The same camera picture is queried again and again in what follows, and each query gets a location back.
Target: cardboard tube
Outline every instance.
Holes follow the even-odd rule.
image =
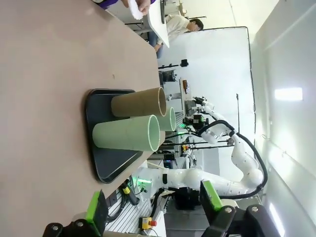
[[[176,113],[174,108],[167,109],[165,116],[157,116],[159,127],[161,131],[174,131],[176,130]]]
[[[154,115],[98,123],[92,138],[99,148],[154,152],[160,143],[159,123]]]
[[[166,114],[166,97],[162,87],[119,95],[111,101],[116,117],[136,117]]]

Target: white backdrop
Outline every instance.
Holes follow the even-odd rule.
[[[192,95],[205,96],[215,105],[215,110],[236,129],[236,93],[239,94],[240,133],[252,142],[254,101],[247,28],[214,29],[183,34],[171,42],[170,48],[164,47],[163,56],[158,63],[159,66],[180,64],[182,59],[187,59],[189,65],[185,68],[175,68],[177,78],[187,79]],[[240,180],[242,173],[231,162],[231,154],[232,148],[219,149],[220,174],[229,179]]]

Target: white shirt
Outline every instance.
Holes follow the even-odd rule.
[[[168,15],[166,17],[167,31],[169,41],[174,40],[178,35],[186,32],[189,20],[181,15]],[[157,44],[162,44],[162,40],[158,39]]]

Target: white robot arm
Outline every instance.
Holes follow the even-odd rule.
[[[160,188],[189,187],[199,190],[200,182],[209,180],[219,196],[236,196],[247,194],[257,189],[263,180],[258,162],[244,151],[243,143],[233,135],[235,147],[232,162],[243,172],[243,179],[234,182],[221,176],[205,172],[199,168],[192,169],[149,169],[142,168],[140,180],[150,180],[149,183],[139,183],[149,191],[152,197]]]
[[[139,186],[148,191],[152,197],[160,188],[182,188],[189,187],[199,190],[200,182],[209,180],[219,196],[232,199],[248,197],[245,194],[258,192],[267,182],[266,168],[254,146],[247,138],[235,132],[235,129],[227,123],[225,118],[212,109],[213,106],[204,103],[205,112],[212,115],[215,122],[202,128],[198,134],[210,144],[215,144],[224,134],[229,134],[234,140],[235,146],[232,153],[233,164],[243,172],[243,178],[239,182],[225,179],[221,176],[205,172],[199,168],[192,169],[148,169],[143,168],[139,173],[140,180],[150,180],[150,182],[138,182]],[[251,146],[257,156],[263,172],[259,169],[259,163],[245,152],[242,139]]]

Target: brown cardboard tube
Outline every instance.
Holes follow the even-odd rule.
[[[167,106],[162,87],[119,95],[111,101],[112,113],[116,117],[165,116]]]

